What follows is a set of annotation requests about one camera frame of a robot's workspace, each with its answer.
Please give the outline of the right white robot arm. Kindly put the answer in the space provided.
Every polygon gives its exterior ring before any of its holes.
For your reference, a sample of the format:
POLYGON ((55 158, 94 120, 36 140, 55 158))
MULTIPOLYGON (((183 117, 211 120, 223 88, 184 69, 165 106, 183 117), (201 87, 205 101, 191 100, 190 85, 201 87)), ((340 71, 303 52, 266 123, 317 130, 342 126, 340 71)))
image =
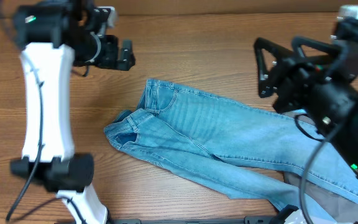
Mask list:
POLYGON ((254 42, 261 98, 276 94, 278 113, 303 109, 358 178, 358 19, 336 24, 328 44, 294 37, 291 48, 264 38, 254 42))

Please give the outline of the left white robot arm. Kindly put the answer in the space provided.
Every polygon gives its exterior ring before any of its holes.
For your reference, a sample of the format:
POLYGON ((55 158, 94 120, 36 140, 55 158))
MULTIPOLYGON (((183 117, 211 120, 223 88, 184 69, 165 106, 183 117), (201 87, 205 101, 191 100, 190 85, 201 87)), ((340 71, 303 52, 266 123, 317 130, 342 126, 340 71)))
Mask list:
POLYGON ((128 71, 135 65, 130 40, 107 30, 117 12, 93 1, 42 1, 14 14, 16 44, 25 79, 26 132, 12 174, 54 193, 75 223, 111 223, 109 210, 93 187, 91 154, 76 153, 70 125, 73 67, 128 71))

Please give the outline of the light blue denim jeans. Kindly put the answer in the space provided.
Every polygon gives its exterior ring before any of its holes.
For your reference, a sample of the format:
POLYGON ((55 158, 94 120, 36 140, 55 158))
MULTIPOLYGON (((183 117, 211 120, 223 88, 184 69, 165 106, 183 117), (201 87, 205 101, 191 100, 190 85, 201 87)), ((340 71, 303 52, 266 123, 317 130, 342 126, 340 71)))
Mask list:
POLYGON ((266 199, 281 210, 300 205, 299 188, 259 174, 301 175, 318 142, 314 127, 163 80, 148 80, 134 111, 104 133, 117 150, 216 190, 231 199, 266 199))

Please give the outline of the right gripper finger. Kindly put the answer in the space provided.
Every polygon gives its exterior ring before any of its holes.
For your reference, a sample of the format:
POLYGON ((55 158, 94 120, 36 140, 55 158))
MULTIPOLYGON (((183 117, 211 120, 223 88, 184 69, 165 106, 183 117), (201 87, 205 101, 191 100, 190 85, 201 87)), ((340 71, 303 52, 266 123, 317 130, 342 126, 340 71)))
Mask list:
POLYGON ((270 97, 275 93, 275 88, 284 78, 286 71, 284 61, 293 55, 293 51, 278 45, 270 40, 258 37, 254 42, 254 53, 257 62, 258 94, 261 98, 270 97), (276 64, 269 70, 265 63, 263 50, 270 53, 276 64))
POLYGON ((324 52, 331 56, 336 56, 340 52, 340 47, 332 44, 328 44, 325 42, 320 42, 318 40, 309 39, 307 37, 296 36, 291 41, 291 46, 293 48, 294 53, 296 53, 299 57, 306 57, 302 46, 310 47, 319 52, 324 52))

